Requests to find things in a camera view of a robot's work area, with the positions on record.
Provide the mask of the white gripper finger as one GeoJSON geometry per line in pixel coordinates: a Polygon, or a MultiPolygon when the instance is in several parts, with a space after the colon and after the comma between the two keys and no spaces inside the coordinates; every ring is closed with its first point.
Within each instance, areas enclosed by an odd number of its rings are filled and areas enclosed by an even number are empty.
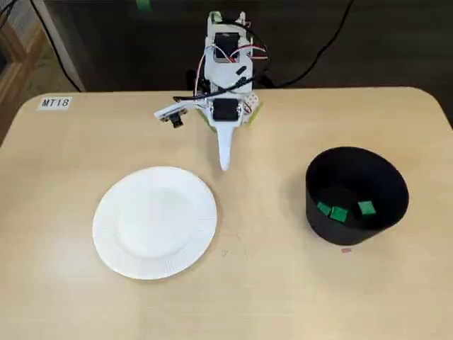
{"type": "Polygon", "coordinates": [[[220,123],[215,126],[219,149],[219,163],[223,171],[229,169],[231,161],[231,148],[236,126],[230,123],[220,123]]]}

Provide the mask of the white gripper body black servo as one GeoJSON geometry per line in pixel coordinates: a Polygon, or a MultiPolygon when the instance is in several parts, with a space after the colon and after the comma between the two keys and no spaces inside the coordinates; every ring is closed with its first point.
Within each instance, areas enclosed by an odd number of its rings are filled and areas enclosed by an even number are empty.
{"type": "Polygon", "coordinates": [[[207,122],[210,126],[240,126],[242,120],[242,98],[214,96],[207,99],[207,122]]]}

